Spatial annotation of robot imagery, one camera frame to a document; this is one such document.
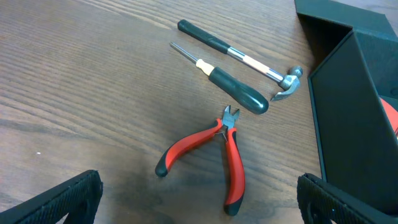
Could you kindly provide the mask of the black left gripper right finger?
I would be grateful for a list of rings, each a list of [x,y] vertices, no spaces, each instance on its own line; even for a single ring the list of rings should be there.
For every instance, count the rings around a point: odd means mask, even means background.
[[[297,201],[305,224],[397,224],[386,215],[313,174],[297,181]]]

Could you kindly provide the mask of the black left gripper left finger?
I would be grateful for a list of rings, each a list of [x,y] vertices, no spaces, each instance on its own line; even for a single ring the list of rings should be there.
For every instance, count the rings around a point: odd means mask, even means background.
[[[103,183],[96,170],[81,174],[1,212],[1,223],[92,224],[103,195]]]

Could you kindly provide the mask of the red handled cutting pliers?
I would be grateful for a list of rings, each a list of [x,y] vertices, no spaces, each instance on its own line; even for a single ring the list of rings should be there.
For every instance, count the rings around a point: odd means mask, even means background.
[[[210,140],[225,128],[226,132],[223,136],[226,145],[230,185],[224,203],[224,211],[230,216],[237,215],[243,201],[246,187],[244,166],[236,138],[237,129],[235,127],[235,121],[238,118],[239,110],[236,110],[236,112],[232,114],[231,107],[228,105],[223,111],[223,117],[215,119],[214,123],[209,128],[185,136],[173,143],[159,159],[155,167],[155,174],[159,177],[165,177],[170,172],[175,161],[188,151]]]

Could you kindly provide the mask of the orange scraper wooden handle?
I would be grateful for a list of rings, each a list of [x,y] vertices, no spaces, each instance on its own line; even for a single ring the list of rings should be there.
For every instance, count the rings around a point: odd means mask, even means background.
[[[382,98],[380,98],[382,106],[384,108],[384,111],[387,115],[387,118],[389,120],[389,123],[392,127],[392,129],[394,130],[395,135],[397,136],[397,127],[398,127],[398,114],[397,114],[397,110],[391,106],[387,101],[383,100]]]

